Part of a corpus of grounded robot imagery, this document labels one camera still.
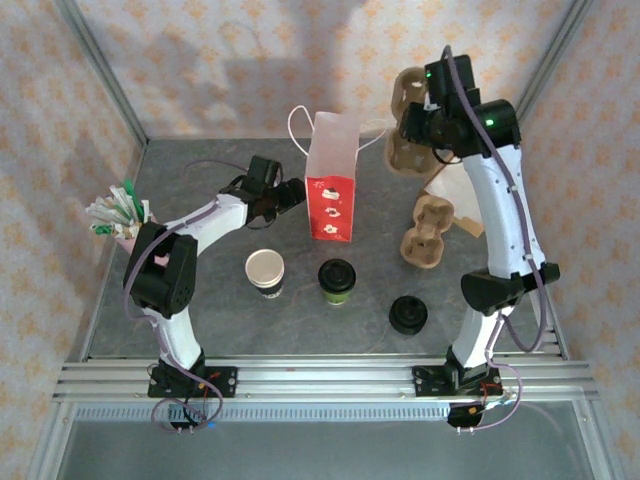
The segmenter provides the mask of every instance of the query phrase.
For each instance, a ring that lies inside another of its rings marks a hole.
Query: paper bag
[[[313,132],[309,152],[300,146],[291,132],[291,116],[300,108],[305,111]],[[299,105],[289,114],[289,133],[307,156],[305,184],[311,237],[350,242],[358,152],[382,137],[384,131],[360,147],[360,123],[355,116],[317,112],[315,121],[311,122],[307,109]]]

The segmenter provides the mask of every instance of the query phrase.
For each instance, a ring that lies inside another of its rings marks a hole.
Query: white paper cup
[[[244,265],[247,278],[265,298],[276,298],[282,292],[284,260],[273,250],[258,250]]]

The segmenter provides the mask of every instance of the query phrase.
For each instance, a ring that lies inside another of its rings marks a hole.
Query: patterned wallpaper
[[[4,0],[0,31],[0,477],[20,479],[105,269],[84,206],[138,154],[52,1]]]
[[[571,352],[595,365],[626,478],[640,478],[640,4],[589,12],[523,128],[536,229],[563,277]]]
[[[486,98],[515,102],[571,1],[79,3],[148,136],[221,138],[286,136],[300,103],[395,124],[396,75],[446,43],[473,57]]]

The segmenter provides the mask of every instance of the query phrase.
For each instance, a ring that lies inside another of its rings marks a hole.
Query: black lid
[[[396,298],[389,310],[391,325],[404,335],[415,335],[422,330],[427,323],[427,316],[424,302],[411,295]]]
[[[318,270],[318,282],[327,293],[346,293],[356,284],[356,271],[346,260],[333,258],[324,262]]]

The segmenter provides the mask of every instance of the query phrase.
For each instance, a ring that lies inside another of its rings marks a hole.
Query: green coffee cup
[[[356,284],[356,271],[346,260],[333,258],[318,270],[318,282],[327,302],[342,305]]]

